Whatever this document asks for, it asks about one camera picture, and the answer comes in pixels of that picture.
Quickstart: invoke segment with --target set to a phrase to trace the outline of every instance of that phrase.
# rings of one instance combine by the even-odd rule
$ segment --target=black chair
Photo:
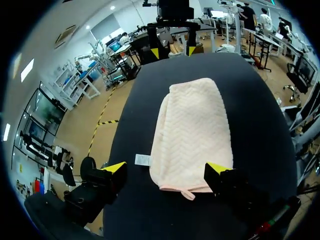
[[[292,81],[293,85],[286,85],[283,89],[290,89],[293,94],[290,97],[290,103],[299,99],[298,107],[301,106],[300,94],[306,94],[309,87],[311,86],[311,81],[315,75],[316,70],[304,57],[301,57],[296,65],[292,63],[287,64],[288,72],[286,75]]]
[[[95,168],[96,168],[96,162],[92,157],[88,156],[84,158],[80,166],[81,178],[84,179],[86,177],[87,171]],[[62,176],[63,176],[64,182],[68,186],[75,187],[76,183],[80,183],[79,181],[75,181],[74,175],[72,173],[72,169],[68,164],[64,165],[64,168],[62,170]]]

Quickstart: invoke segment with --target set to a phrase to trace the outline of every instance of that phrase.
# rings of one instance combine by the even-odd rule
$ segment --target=window
[[[104,37],[104,38],[101,40],[101,42],[102,42],[103,44],[106,44],[106,43],[109,42],[110,40],[111,40],[111,37],[106,36],[106,37]]]
[[[35,59],[32,59],[31,62],[29,62],[25,69],[23,69],[21,72],[21,82],[23,82],[27,75],[31,72],[32,68],[34,67],[34,61]]]
[[[119,28],[118,30],[115,30],[113,33],[111,33],[111,37],[115,38],[118,37],[119,34],[123,34],[125,31],[122,30],[122,28]]]

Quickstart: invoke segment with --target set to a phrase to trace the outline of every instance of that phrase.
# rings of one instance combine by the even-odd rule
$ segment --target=yellow black tape
[[[104,105],[104,107],[103,107],[103,110],[102,110],[102,112],[101,112],[101,114],[100,114],[100,117],[99,117],[98,124],[100,123],[100,121],[101,121],[101,119],[102,119],[102,116],[103,116],[103,114],[105,113],[106,107],[107,107],[107,105],[108,105],[108,103],[109,103],[112,95],[114,94],[114,91],[115,91],[115,90],[116,90],[116,87],[114,87],[114,88],[112,89],[111,94],[110,94],[108,100],[106,101],[106,103],[105,103],[105,105]]]
[[[119,120],[111,120],[111,121],[99,122],[99,126],[106,125],[106,124],[116,124],[118,122],[119,122]]]
[[[90,155],[92,145],[94,144],[94,140],[95,140],[95,136],[96,136],[98,127],[100,126],[100,120],[101,120],[101,118],[102,118],[102,116],[103,116],[103,114],[104,114],[104,112],[105,112],[105,110],[106,110],[106,107],[107,107],[107,105],[108,105],[108,103],[109,103],[112,95],[114,94],[114,91],[115,91],[115,90],[116,90],[116,87],[114,87],[114,88],[112,89],[111,94],[110,94],[108,100],[106,101],[106,103],[105,103],[105,105],[104,105],[104,107],[103,107],[103,110],[102,110],[102,112],[101,112],[101,114],[100,114],[99,120],[98,120],[98,122],[97,122],[97,124],[96,124],[96,126],[95,126],[94,133],[93,133],[93,136],[92,136],[92,140],[91,140],[91,143],[90,143],[90,147],[89,147],[89,150],[88,150],[88,157],[89,157],[89,155]]]
[[[96,136],[98,127],[99,127],[99,125],[97,124],[97,125],[95,126],[94,133],[93,133],[93,136],[92,136],[92,139],[91,139],[91,143],[90,143],[90,147],[89,147],[89,151],[88,151],[88,157],[89,157],[90,152],[91,152],[92,144],[94,144],[94,140],[95,140],[95,136]]]

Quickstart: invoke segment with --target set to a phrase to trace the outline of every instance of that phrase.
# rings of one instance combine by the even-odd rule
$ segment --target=black shirt
[[[289,32],[285,29],[285,26],[286,24],[283,23],[282,21],[279,23],[280,34],[283,36],[283,38],[289,39],[289,37],[287,36]]]
[[[248,28],[248,26],[250,26],[254,28],[255,27],[254,15],[256,15],[255,11],[249,6],[243,6],[242,9],[243,9],[242,14],[247,17],[247,19],[244,20],[244,27]]]

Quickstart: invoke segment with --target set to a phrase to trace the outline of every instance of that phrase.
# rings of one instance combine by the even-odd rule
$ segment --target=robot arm
[[[312,51],[312,47],[308,44],[306,44],[304,41],[302,41],[300,38],[299,38],[299,35],[298,33],[292,33],[291,30],[290,30],[290,27],[288,25],[286,25],[284,27],[285,30],[288,31],[287,33],[287,36],[289,37],[290,40],[292,40],[293,38],[297,39],[299,41],[299,43],[302,44],[302,49],[305,53],[309,53]]]

